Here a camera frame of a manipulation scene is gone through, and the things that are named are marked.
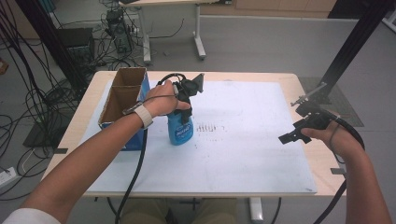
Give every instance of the sleeve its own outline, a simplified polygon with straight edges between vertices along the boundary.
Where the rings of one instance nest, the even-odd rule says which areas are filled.
[[[12,212],[3,224],[61,224],[55,217],[34,208],[20,208]]]

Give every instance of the hand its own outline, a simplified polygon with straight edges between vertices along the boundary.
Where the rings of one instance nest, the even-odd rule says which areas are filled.
[[[361,144],[341,125],[332,121],[326,130],[301,129],[301,133],[308,137],[322,140],[323,143],[344,161],[354,153],[363,152]]]
[[[175,91],[170,80],[166,80],[161,86],[151,89],[146,101],[143,103],[152,117],[172,113],[176,109],[189,109],[191,105],[179,101],[175,96]]]

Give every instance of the cardboard box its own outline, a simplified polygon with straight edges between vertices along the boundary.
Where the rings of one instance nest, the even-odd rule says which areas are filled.
[[[144,101],[149,91],[146,68],[120,68],[114,77],[104,109],[99,118],[99,126],[104,129],[123,116],[122,110]],[[143,130],[139,130],[122,150],[141,150]]]

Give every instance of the wooden table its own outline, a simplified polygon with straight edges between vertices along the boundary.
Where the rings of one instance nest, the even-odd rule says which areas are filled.
[[[172,72],[152,72],[148,71],[148,78],[150,80],[159,80],[162,77]],[[187,78],[196,77],[199,72],[181,72]],[[50,172],[68,153],[74,150],[81,141],[81,137],[85,133],[89,120],[92,116],[93,110],[98,105],[98,102],[103,95],[105,85],[113,79],[116,72],[103,71],[98,72],[92,79],[90,87],[87,89],[78,110],[73,117],[59,148],[68,148],[65,154],[55,154],[49,164],[45,175]],[[303,95],[302,86],[294,74],[271,74],[271,73],[219,73],[219,72],[205,72],[205,81],[250,81],[250,82],[275,82],[279,83],[281,90],[285,96],[286,102],[294,102],[298,96]],[[296,121],[301,117],[294,112],[295,107],[288,105],[291,118]],[[333,196],[338,190],[344,178],[341,175],[333,175],[331,168],[338,168],[338,164],[334,159],[333,154],[326,146],[317,140],[305,145],[301,143],[304,148],[304,153],[310,166],[312,175],[314,177],[317,193],[315,196]],[[85,194],[86,196],[120,196],[121,193],[108,192],[103,194]],[[264,194],[243,194],[240,197],[261,197]],[[234,194],[225,194],[223,196],[235,197]]]
[[[144,7],[156,7],[156,6],[169,6],[169,5],[195,5],[195,31],[193,37],[195,45],[198,49],[198,55],[203,60],[206,57],[204,45],[202,44],[200,36],[200,4],[214,3],[219,0],[139,0],[130,4],[123,4],[120,2],[122,7],[134,7],[137,10],[140,29],[143,35],[143,59],[145,64],[151,63],[150,46],[149,46],[149,35],[146,31]]]

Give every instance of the bottle label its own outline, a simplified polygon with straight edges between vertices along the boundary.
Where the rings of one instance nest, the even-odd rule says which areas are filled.
[[[186,136],[189,136],[192,127],[189,123],[179,126],[175,130],[175,139],[177,141],[183,140]]]

